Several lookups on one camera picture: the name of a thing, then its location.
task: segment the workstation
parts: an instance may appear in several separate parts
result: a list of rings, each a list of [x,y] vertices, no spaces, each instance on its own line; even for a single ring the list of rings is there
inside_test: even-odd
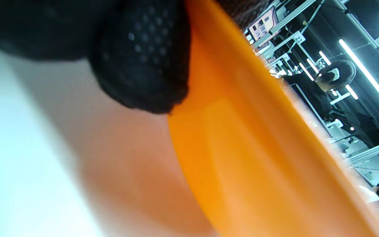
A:
[[[352,83],[328,93],[327,116],[298,94],[346,164],[370,185],[379,183],[379,1],[276,0],[254,25],[247,42],[276,78],[304,74],[314,81],[338,60],[355,64]]]

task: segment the cable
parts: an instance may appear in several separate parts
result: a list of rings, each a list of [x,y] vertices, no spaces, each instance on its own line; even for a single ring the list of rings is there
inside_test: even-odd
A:
[[[325,7],[331,8],[331,9],[338,9],[338,10],[341,10],[341,11],[344,12],[344,9],[341,9],[341,8],[338,8],[338,7],[335,7],[335,6],[330,6],[330,5],[325,4],[325,3],[323,3],[322,5],[325,6]]]
[[[356,48],[353,48],[352,51],[355,51],[355,50],[358,50],[358,49],[361,49],[361,48],[367,47],[367,46],[369,46],[369,45],[370,45],[369,43],[366,43],[366,44],[364,44],[364,45],[361,45],[361,46],[358,46],[358,47],[356,47]],[[337,58],[337,57],[343,56],[343,55],[345,55],[345,54],[347,54],[347,53],[346,53],[346,52],[344,52],[344,53],[340,53],[340,54],[337,54],[336,56],[329,57],[328,59],[330,60],[330,59],[333,59],[333,58]]]
[[[292,25],[289,26],[288,31],[287,31],[286,36],[285,36],[285,39],[288,38],[289,33],[291,33],[291,29],[292,29]]]
[[[362,170],[368,170],[368,171],[379,171],[379,169],[363,168],[363,167],[357,167],[357,166],[355,166],[354,168],[362,169]]]

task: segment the black jacket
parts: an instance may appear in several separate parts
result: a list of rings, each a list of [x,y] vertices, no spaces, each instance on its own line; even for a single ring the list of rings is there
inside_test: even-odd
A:
[[[333,106],[330,104],[327,93],[325,93],[314,81],[311,81],[305,73],[285,76],[284,80],[289,84],[297,84],[301,88],[302,92],[322,119],[330,113]],[[307,107],[310,108],[300,91],[297,90],[296,87],[293,88]]]

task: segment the white shirt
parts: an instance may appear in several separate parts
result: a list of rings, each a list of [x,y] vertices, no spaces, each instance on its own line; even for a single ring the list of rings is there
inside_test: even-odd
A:
[[[369,190],[367,187],[359,185],[359,190],[367,203],[379,201],[378,195],[375,192]]]

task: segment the metal frame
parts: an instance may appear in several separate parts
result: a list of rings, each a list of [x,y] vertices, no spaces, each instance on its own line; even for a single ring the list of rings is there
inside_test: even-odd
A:
[[[307,25],[305,25],[305,27],[301,30],[301,34],[303,34],[305,32],[305,30],[307,30],[308,26],[311,24],[311,22],[313,21],[313,19],[315,18],[315,16],[317,15],[318,11],[320,10],[321,6],[325,3],[325,1],[326,0],[322,0],[320,5],[318,5],[314,14],[311,16],[310,20],[308,20]],[[289,48],[288,53],[290,53],[292,51],[293,47],[295,47],[295,44],[292,44],[292,46]]]
[[[315,1],[317,0],[306,0],[303,4],[301,4],[301,6],[299,6],[297,9],[295,9],[293,12],[291,12],[289,15],[287,15],[281,22],[279,22],[274,28],[272,28],[270,30],[269,33],[274,33],[280,29],[282,29],[287,23],[289,23],[290,21],[292,21],[295,17],[297,17],[301,12],[303,12],[305,9],[307,9],[309,6],[311,6]],[[369,42],[369,44],[376,50],[378,48],[378,45],[376,44],[375,42],[375,39],[370,35],[370,33],[367,32],[367,30],[364,28],[364,26],[359,22],[358,19],[356,19],[356,17],[347,12],[347,7],[342,3],[340,2],[340,0],[333,0],[333,2],[335,3],[335,5],[340,8],[342,11],[345,11],[346,13],[346,17],[352,22],[352,24],[359,30],[359,32],[361,33],[362,36],[364,36],[364,38]],[[263,39],[260,39],[258,40],[257,42],[255,42],[254,44],[252,44],[252,47],[256,48],[258,47],[259,45],[262,45],[264,44],[265,42],[267,42],[267,38],[263,38]],[[263,55],[265,54],[270,54],[270,52],[274,52],[276,49],[282,47],[283,45],[287,44],[290,40],[292,40],[292,38],[288,38],[286,39],[284,42],[282,42],[281,44],[277,45],[275,48],[273,48],[272,50],[270,51],[267,51],[265,52]],[[310,57],[310,55],[308,54],[308,52],[304,49],[304,47],[302,47],[301,44],[299,44],[299,47],[301,48],[301,50],[305,53],[305,55],[311,60],[313,61],[313,59]],[[299,88],[298,85],[296,85],[296,87],[300,90],[301,94],[305,97],[303,91]],[[321,123],[323,124],[323,126],[327,129],[327,126],[325,125],[324,121],[319,117],[319,115],[317,114],[317,112],[315,111],[315,109],[313,108],[313,106],[311,105],[311,103],[308,101],[307,99],[307,103],[308,105],[312,108],[314,114],[316,114],[316,116],[318,117],[318,119],[321,121]],[[366,150],[356,156],[353,156],[351,158],[348,158],[346,159],[345,161],[346,162],[350,162],[352,164],[357,164],[358,162],[364,162],[376,155],[379,154],[379,145],[376,146],[376,147],[373,147],[369,150]]]
[[[347,7],[340,2],[340,0],[333,0],[338,8],[343,11],[347,11]],[[369,42],[369,44],[377,49],[378,45],[375,42],[375,39],[368,33],[368,31],[364,28],[364,26],[359,22],[356,17],[351,13],[346,13],[346,17],[352,22],[352,24],[359,30],[359,32],[364,36],[364,38]]]
[[[354,163],[358,163],[358,162],[363,162],[363,161],[366,161],[376,155],[379,154],[379,145],[376,146],[376,147],[373,147],[369,150],[366,150],[356,156],[352,156],[350,157],[349,159],[346,159],[346,161],[354,164]]]
[[[306,0],[303,4],[301,4],[298,8],[296,8],[293,12],[291,12],[289,15],[287,15],[282,21],[277,23],[271,30],[270,34],[273,34],[274,32],[282,29],[287,23],[289,23],[291,20],[295,19],[301,12],[303,12],[305,9],[307,9],[309,6],[311,6],[315,1],[317,0]],[[263,39],[259,39],[257,42],[253,43],[252,46],[254,48],[263,45],[265,42],[268,41],[267,37],[264,37]]]
[[[286,64],[289,66],[290,70],[293,71],[293,68],[292,66],[290,65],[290,63],[288,62],[289,60],[286,60],[286,58],[289,58],[290,60],[290,57],[287,53],[284,53],[282,56],[276,58],[276,60],[272,61],[271,63],[267,64],[266,67],[269,68],[269,67],[274,67],[278,61],[281,61],[281,60],[284,60],[286,62]]]
[[[340,101],[342,101],[343,99],[346,99],[349,96],[350,96],[350,93],[348,92],[348,93],[346,93],[346,94],[344,94],[342,96],[339,96],[337,99],[331,101],[330,104],[334,105],[335,103],[340,102]]]
[[[289,36],[287,39],[285,39],[283,42],[281,42],[277,46],[264,51],[262,53],[262,55],[264,57],[271,57],[275,51],[277,51],[278,49],[280,49],[281,47],[283,47],[284,45],[286,45],[287,43],[289,43],[291,40],[294,40],[296,42],[296,39],[295,39],[296,33],[297,32],[295,32],[294,34],[292,34],[291,36]]]

